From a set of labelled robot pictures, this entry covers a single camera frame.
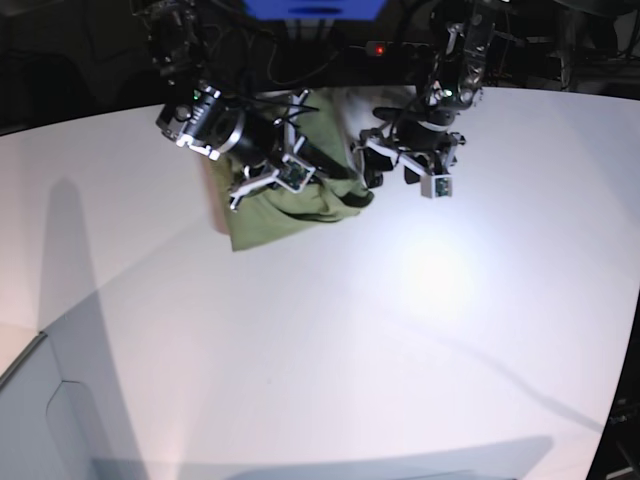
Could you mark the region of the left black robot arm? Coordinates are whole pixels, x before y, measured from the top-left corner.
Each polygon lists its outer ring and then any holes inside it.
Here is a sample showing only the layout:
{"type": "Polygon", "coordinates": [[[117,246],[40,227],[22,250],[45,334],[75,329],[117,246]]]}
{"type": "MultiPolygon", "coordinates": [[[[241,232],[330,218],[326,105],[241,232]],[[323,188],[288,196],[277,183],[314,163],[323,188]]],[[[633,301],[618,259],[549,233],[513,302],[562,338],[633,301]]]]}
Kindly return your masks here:
{"type": "Polygon", "coordinates": [[[440,1],[435,6],[433,57],[430,69],[415,81],[414,96],[402,107],[375,108],[373,115],[382,124],[361,131],[351,147],[368,188],[380,187],[384,174],[400,166],[405,182],[418,183],[423,196],[452,195],[450,169],[457,163],[457,149],[466,144],[452,125],[481,91],[498,10],[497,1],[440,1]]]}

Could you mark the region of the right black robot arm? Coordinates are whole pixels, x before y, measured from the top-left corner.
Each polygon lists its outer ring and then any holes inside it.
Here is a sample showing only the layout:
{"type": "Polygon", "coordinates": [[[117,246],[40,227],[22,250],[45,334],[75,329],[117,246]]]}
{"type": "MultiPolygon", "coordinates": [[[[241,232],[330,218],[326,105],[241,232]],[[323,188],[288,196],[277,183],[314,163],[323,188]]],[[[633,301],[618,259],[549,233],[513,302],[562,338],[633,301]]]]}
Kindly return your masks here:
{"type": "Polygon", "coordinates": [[[309,83],[323,66],[280,83],[280,94],[266,96],[246,83],[244,64],[236,80],[223,76],[220,40],[211,41],[201,14],[209,1],[136,1],[134,16],[147,28],[153,64],[171,89],[156,120],[162,135],[213,163],[230,165],[233,194],[277,185],[292,193],[308,183],[346,180],[354,172],[312,141],[296,119],[310,114],[309,83]]]}

